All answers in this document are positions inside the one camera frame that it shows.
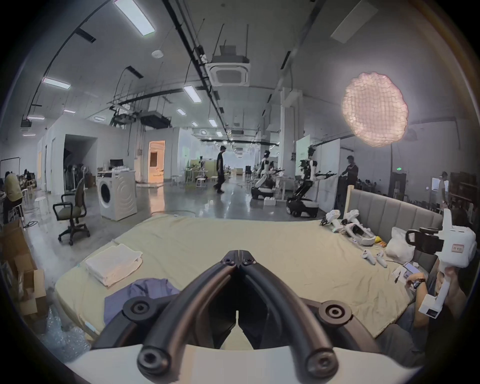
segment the folded white towel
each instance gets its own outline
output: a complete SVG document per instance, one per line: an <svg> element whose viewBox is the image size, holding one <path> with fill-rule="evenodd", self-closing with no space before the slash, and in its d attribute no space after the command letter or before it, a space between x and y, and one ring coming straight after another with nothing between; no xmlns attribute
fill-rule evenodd
<svg viewBox="0 0 480 384"><path fill-rule="evenodd" d="M142 252L125 244L111 246L85 261L87 270L104 286L110 287L142 264Z"/></svg>

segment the polished floor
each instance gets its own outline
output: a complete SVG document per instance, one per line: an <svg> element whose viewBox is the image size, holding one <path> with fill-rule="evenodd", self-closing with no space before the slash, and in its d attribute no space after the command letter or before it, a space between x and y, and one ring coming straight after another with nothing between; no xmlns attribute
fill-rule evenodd
<svg viewBox="0 0 480 384"><path fill-rule="evenodd" d="M72 246L68 243L68 235L64 236L62 242L58 241L58 235L68 226L68 221L56 221L51 209L53 204L60 201L60 196L46 195L50 213L43 216L35 209L34 199L30 199L25 217L27 221L37 220L38 224L29 227L26 234L37 267L45 270L49 303L56 304L53 291L61 275L99 247L156 213L246 220L309 220L287 214L285 203L277 202L276 206L264 207L262 200L253 200L250 187L245 185L240 176L231 178L222 188L225 191L222 195L216 193L212 183L202 190L193 183L172 186L168 182L160 187L137 188L138 213L121 221L108 220L100 215L96 187L90 188L85 192L87 215L81 219L81 223L87 225L91 236L88 238L83 233L75 234ZM35 195L44 194L37 191ZM59 312L62 323L68 323L60 308Z"/></svg>

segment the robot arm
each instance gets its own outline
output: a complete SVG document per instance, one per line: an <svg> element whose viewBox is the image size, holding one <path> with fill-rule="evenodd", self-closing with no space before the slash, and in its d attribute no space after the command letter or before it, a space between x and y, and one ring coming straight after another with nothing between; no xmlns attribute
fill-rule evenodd
<svg viewBox="0 0 480 384"><path fill-rule="evenodd" d="M405 240L421 252L437 255L440 261L438 270L444 274L442 287L436 297L426 295L419 307L420 313L436 319L450 288L450 277L445 274L445 268L468 266L477 249L475 233L470 228L452 225L452 213L446 208L441 231L435 228L409 230Z"/></svg>
<svg viewBox="0 0 480 384"><path fill-rule="evenodd" d="M340 217L340 211L338 209L333 209L328 212L325 217L320 222L320 225L332 224L333 233L340 232L343 229L343 225L340 224L338 218Z"/></svg>

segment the bed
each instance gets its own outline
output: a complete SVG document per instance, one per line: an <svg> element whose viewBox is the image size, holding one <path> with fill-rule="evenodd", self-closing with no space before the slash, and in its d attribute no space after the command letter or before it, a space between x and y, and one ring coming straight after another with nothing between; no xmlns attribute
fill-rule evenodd
<svg viewBox="0 0 480 384"><path fill-rule="evenodd" d="M218 241L205 241L205 233L210 234L209 239ZM267 222L157 215L92 255L119 243L143 252L142 265L127 278L107 288L89 275L84 260L55 285L68 316L93 338L105 326L106 296L146 277L168 278L175 287L183 289L233 249L249 250L300 297L347 303L373 336L394 322L410 302L405 288L395 284L391 276L396 263L388 262L387 268L370 265L345 235L332 233L328 227L319 226L319 221ZM242 349L235 342L230 346Z"/></svg>

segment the upholstered headboard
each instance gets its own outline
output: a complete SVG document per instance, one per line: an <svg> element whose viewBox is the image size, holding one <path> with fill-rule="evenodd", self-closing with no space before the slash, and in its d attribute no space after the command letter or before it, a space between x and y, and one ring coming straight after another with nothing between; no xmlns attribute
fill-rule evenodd
<svg viewBox="0 0 480 384"><path fill-rule="evenodd" d="M392 238L392 227L404 230L442 227L443 217L438 213L390 197L353 189L353 185L349 185L345 212L352 209L358 209L358 220L385 242ZM415 251L414 261L429 272L436 256Z"/></svg>

